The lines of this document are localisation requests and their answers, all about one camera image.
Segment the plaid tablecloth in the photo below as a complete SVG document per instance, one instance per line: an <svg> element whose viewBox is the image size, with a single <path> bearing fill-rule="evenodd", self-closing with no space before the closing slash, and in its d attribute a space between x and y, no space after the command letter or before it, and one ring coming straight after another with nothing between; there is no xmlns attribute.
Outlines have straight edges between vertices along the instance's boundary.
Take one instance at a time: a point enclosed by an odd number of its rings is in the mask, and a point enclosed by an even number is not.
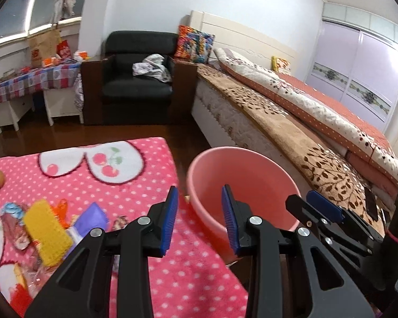
<svg viewBox="0 0 398 318"><path fill-rule="evenodd" d="M42 90L71 88L80 73L80 67L81 63L68 63L39 68L0 82L0 103Z"/></svg>

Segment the coat stand with clothes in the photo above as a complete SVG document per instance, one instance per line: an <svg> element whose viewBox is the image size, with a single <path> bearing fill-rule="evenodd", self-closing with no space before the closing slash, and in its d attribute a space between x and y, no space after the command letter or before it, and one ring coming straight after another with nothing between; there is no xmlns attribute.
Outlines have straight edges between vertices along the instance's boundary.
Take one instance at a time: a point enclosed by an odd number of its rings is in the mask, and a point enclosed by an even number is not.
<svg viewBox="0 0 398 318"><path fill-rule="evenodd" d="M59 24L64 19L72 18L75 15L75 4L76 0L55 0L51 23Z"/></svg>

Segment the crinkled clear snack wrapper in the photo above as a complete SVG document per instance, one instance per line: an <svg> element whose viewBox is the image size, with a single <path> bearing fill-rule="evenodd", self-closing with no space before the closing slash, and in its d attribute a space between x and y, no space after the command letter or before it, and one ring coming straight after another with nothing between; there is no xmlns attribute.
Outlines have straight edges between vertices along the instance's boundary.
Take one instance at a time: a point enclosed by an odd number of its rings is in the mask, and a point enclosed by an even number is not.
<svg viewBox="0 0 398 318"><path fill-rule="evenodd" d="M25 207L14 202L5 203L0 210L5 236L17 251L25 251L31 243L23 222L24 215Z"/></svg>

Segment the white mattress side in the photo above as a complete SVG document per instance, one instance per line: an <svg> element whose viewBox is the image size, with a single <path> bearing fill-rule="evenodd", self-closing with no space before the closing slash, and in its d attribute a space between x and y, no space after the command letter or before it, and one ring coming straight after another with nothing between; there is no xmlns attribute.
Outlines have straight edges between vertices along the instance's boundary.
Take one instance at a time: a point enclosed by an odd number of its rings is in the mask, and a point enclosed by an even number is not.
<svg viewBox="0 0 398 318"><path fill-rule="evenodd" d="M291 176L301 195L309 191L310 184L276 144L202 80L196 86L192 116L211 147L233 146L260 153L276 162Z"/></svg>

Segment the pink polka dot blanket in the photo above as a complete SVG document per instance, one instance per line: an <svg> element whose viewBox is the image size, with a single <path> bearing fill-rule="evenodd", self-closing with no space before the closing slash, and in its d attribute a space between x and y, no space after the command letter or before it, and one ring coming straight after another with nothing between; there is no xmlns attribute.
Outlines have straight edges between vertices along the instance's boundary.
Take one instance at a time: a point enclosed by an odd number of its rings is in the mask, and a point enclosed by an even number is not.
<svg viewBox="0 0 398 318"><path fill-rule="evenodd" d="M96 202L109 219L105 232L123 229L146 215L178 185L170 149L158 137L4 157L0 170L6 176L0 210L7 202L27 211L38 200L54 206L66 199L66 221L72 226ZM0 292L16 317L20 316L10 306L10 290L21 284L33 299L66 258L46 267L32 239L25 251L17 251L5 236L0 216ZM210 247L184 200L178 203L169 250L162 258L149 259L149 280L155 317L246 313L246 291Z"/></svg>

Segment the brown leaf pattern blanket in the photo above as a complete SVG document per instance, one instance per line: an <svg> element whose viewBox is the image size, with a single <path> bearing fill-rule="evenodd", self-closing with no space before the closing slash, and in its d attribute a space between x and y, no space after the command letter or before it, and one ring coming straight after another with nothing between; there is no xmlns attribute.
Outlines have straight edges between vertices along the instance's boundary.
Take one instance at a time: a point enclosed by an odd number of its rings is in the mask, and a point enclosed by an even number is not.
<svg viewBox="0 0 398 318"><path fill-rule="evenodd" d="M365 187L369 183L320 136L269 98L215 68L199 65L199 80L219 92L276 144L310 184L309 191L314 189L332 203L355 211L380 235L385 233L383 220L373 221L366 211Z"/></svg>

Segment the red foam fruit net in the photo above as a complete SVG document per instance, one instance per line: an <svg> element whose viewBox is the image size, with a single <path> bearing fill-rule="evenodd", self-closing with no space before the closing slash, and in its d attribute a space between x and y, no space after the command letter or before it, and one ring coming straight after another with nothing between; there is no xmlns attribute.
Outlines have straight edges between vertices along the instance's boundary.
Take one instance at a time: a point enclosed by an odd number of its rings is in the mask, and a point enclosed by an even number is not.
<svg viewBox="0 0 398 318"><path fill-rule="evenodd" d="M10 306L20 317L25 317L25 313L32 302L33 299L28 293L28 290L21 284L16 284L16 286L10 290Z"/></svg>

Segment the orange plastic bag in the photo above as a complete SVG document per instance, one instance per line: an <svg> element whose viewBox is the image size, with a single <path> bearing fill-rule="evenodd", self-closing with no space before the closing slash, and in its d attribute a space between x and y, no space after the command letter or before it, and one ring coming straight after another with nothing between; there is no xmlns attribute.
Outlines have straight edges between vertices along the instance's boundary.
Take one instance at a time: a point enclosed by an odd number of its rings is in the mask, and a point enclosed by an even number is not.
<svg viewBox="0 0 398 318"><path fill-rule="evenodd" d="M56 205L51 206L55 218L59 221L60 225L64 229L70 227L70 224L66 221L67 208L68 208L68 202L66 199L61 199Z"/></svg>

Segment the black phone on bed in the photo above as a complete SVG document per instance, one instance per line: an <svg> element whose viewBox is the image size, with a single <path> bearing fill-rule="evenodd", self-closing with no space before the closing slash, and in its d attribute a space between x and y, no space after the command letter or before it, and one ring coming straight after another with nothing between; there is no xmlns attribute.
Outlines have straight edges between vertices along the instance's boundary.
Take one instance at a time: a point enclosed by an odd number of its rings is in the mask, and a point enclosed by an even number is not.
<svg viewBox="0 0 398 318"><path fill-rule="evenodd" d="M374 194L368 187L365 187L365 203L368 216L377 222L379 220L378 206Z"/></svg>

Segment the red gift bag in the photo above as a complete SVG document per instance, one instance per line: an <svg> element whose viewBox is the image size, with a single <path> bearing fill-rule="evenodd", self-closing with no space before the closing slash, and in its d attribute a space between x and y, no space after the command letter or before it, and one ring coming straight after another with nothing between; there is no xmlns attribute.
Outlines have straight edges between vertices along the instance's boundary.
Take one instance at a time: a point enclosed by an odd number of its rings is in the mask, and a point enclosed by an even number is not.
<svg viewBox="0 0 398 318"><path fill-rule="evenodd" d="M66 39L57 45L57 54L61 59L68 59L72 57L72 52Z"/></svg>

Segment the purple wrapper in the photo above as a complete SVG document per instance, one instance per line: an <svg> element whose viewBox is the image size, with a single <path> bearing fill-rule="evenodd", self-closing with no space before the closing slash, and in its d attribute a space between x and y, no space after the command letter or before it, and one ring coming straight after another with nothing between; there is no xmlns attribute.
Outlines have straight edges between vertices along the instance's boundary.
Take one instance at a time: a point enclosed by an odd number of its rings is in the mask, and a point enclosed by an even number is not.
<svg viewBox="0 0 398 318"><path fill-rule="evenodd" d="M108 229L108 224L109 219L100 206L96 202L90 204L76 219L74 224L66 229L68 236L72 239L72 245L65 256L68 256L92 229L102 228L106 231Z"/></svg>

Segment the yellow foam fruit net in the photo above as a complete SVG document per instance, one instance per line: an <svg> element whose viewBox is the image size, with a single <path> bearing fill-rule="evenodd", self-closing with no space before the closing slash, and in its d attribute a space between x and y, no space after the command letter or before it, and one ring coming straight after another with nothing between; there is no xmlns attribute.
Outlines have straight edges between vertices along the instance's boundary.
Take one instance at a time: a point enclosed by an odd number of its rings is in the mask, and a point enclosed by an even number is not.
<svg viewBox="0 0 398 318"><path fill-rule="evenodd" d="M46 267L56 266L72 247L72 238L45 200L38 200L28 208L23 223Z"/></svg>

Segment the colourful patterned cushion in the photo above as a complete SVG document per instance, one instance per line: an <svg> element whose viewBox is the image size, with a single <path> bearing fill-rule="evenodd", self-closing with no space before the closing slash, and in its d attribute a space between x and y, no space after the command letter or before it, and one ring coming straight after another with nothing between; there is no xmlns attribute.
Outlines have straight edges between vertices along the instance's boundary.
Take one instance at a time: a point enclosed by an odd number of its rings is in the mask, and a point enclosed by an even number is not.
<svg viewBox="0 0 398 318"><path fill-rule="evenodd" d="M190 26L178 27L178 46L175 57L191 63L208 62L215 40L214 34L208 34Z"/></svg>

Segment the crumpled white cloth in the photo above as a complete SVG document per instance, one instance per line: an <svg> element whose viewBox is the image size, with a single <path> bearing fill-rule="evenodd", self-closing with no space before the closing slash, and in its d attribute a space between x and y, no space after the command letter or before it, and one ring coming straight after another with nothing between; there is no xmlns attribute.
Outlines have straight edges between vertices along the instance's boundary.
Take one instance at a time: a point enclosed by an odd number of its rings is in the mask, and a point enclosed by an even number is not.
<svg viewBox="0 0 398 318"><path fill-rule="evenodd" d="M170 83L172 81L170 71L165 67L165 58L159 54L149 55L140 63L134 63L132 71L133 76L147 76L162 83Z"/></svg>

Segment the brown paper bag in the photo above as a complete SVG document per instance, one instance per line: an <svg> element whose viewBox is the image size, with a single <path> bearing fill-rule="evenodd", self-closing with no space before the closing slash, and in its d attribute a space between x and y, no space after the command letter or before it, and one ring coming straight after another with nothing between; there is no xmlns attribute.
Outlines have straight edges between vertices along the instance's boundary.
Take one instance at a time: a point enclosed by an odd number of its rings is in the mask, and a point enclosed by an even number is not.
<svg viewBox="0 0 398 318"><path fill-rule="evenodd" d="M31 67L40 68L42 61L52 58L57 53L57 45L61 42L60 32L51 29L28 39L31 54Z"/></svg>

